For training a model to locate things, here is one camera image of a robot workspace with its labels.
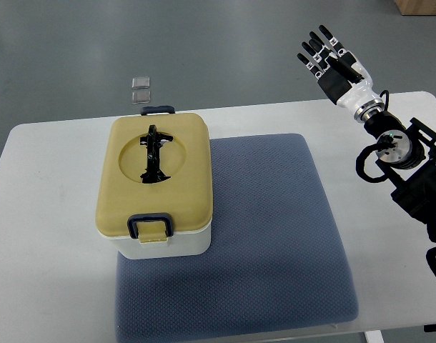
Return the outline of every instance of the cable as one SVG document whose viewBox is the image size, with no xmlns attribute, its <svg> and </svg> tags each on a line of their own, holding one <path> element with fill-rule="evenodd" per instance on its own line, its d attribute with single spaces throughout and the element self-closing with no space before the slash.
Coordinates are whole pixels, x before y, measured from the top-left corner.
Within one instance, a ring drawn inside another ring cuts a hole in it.
<svg viewBox="0 0 436 343">
<path fill-rule="evenodd" d="M 370 177 L 369 175 L 366 174 L 366 171 L 364 170 L 364 165 L 366 162 L 366 159 L 369 157 L 369 155 L 377 150 L 383 150 L 383 149 L 389 149 L 392 146 L 394 146 L 394 144 L 392 143 L 375 143 L 369 146 L 366 146 L 362 151 L 361 154 L 356 158 L 356 173 L 358 174 L 358 176 L 367 181 L 370 182 L 371 184 L 378 184 L 380 182 L 383 182 L 385 180 L 388 179 L 387 175 L 382 175 L 380 177 Z"/>
<path fill-rule="evenodd" d="M 387 111 L 388 110 L 388 106 L 390 105 L 390 92 L 385 89 L 382 93 L 380 93 L 380 98 L 385 95 L 385 108 L 384 110 Z"/>
</svg>

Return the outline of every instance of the white table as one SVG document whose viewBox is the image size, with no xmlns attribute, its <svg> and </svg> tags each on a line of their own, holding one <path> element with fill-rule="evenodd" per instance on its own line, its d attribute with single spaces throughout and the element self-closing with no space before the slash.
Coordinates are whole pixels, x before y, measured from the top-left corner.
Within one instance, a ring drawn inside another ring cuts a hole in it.
<svg viewBox="0 0 436 343">
<path fill-rule="evenodd" d="M 431 94 L 393 94 L 390 111 L 406 126 L 416 116 L 436 131 Z M 305 137 L 360 304 L 356 320 L 336 327 L 227 342 L 436 323 L 436 278 L 425 261 L 435 244 L 425 226 L 391 200 L 389 181 L 368 184 L 355 174 L 356 156 L 374 139 L 351 115 L 327 100 L 195 112 L 211 139 L 287 132 Z M 23 124 L 11 131 L 0 159 L 0 342 L 114 342 L 117 252 L 99 236 L 94 210 L 115 119 Z M 370 161 L 369 174 L 380 174 Z"/>
</svg>

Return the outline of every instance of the beige lid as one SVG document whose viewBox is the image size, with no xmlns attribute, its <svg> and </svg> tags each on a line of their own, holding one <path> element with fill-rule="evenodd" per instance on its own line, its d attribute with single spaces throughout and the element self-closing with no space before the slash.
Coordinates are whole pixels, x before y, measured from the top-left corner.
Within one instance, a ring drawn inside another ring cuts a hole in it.
<svg viewBox="0 0 436 343">
<path fill-rule="evenodd" d="M 159 168 L 170 178 L 142 183 L 147 146 L 140 144 L 140 137 L 150 125 L 173 137 L 159 148 Z M 209 134 L 200 116 L 128 116 L 114 122 L 96 209 L 96 225 L 104 236 L 129 236 L 128 220 L 140 214 L 168 214 L 174 232 L 202 229 L 212 219 L 212 197 Z M 163 222 L 138 223 L 137 228 L 143 242 L 166 239 Z"/>
</svg>

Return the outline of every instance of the white plastic box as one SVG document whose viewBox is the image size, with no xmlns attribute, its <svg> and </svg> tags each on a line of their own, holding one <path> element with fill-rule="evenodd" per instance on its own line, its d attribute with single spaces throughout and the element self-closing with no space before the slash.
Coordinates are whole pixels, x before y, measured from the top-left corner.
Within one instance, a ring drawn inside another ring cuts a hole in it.
<svg viewBox="0 0 436 343">
<path fill-rule="evenodd" d="M 101 235 L 129 259 L 201 254 L 212 212 L 210 142 L 200 116 L 115 121 L 96 208 Z"/>
</svg>

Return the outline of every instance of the box latch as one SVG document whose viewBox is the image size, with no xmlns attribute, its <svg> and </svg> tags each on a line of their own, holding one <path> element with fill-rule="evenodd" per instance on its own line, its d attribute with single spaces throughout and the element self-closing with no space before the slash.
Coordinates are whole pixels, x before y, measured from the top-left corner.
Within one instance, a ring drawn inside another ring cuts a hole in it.
<svg viewBox="0 0 436 343">
<path fill-rule="evenodd" d="M 129 229 L 129 235 L 132 239 L 139 238 L 139 227 L 137 223 L 151 223 L 151 222 L 164 222 L 165 225 L 165 237 L 166 239 L 155 239 L 156 241 L 166 241 L 169 237 L 174 235 L 174 225 L 172 217 L 168 213 L 148 213 L 148 214 L 134 214 L 127 220 L 127 227 Z"/>
</svg>

